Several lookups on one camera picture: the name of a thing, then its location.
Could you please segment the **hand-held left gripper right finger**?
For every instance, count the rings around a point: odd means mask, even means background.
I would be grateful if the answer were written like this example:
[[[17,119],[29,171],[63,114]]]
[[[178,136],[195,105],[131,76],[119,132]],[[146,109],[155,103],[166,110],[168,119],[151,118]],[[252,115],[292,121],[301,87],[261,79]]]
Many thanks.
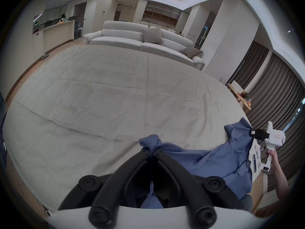
[[[192,175],[161,148],[153,154],[153,183],[154,193],[164,208],[187,207],[191,228],[212,227],[218,218],[215,206],[244,208],[223,178]]]

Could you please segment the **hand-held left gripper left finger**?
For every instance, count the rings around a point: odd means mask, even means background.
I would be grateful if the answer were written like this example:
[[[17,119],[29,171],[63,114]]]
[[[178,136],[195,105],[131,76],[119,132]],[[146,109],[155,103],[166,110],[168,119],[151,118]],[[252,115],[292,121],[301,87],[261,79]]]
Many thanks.
[[[150,161],[151,152],[144,149],[112,174],[83,176],[64,198],[58,211],[91,207],[88,214],[91,225],[95,228],[113,228],[125,188]]]

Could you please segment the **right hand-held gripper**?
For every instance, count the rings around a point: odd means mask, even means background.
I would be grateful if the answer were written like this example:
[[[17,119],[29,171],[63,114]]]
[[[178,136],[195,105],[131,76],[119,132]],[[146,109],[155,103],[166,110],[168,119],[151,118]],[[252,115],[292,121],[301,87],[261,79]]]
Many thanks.
[[[273,123],[268,121],[266,129],[251,129],[250,137],[255,140],[261,140],[265,142],[265,148],[267,150],[274,150],[276,147],[282,147],[285,143],[285,133],[280,130],[273,129]],[[271,157],[269,156],[266,162],[261,162],[261,150],[260,146],[255,144],[255,151],[257,154],[256,162],[257,168],[269,172],[271,168]]]

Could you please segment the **person's right hand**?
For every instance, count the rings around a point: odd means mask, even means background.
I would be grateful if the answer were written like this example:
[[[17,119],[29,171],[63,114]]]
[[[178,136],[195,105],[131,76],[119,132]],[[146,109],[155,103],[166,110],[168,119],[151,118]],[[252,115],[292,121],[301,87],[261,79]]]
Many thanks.
[[[279,164],[279,161],[278,161],[278,156],[277,156],[277,152],[276,152],[276,149],[274,150],[268,150],[267,151],[267,155],[266,157],[271,157],[271,170],[274,174],[282,174],[283,171],[280,167],[280,164]]]

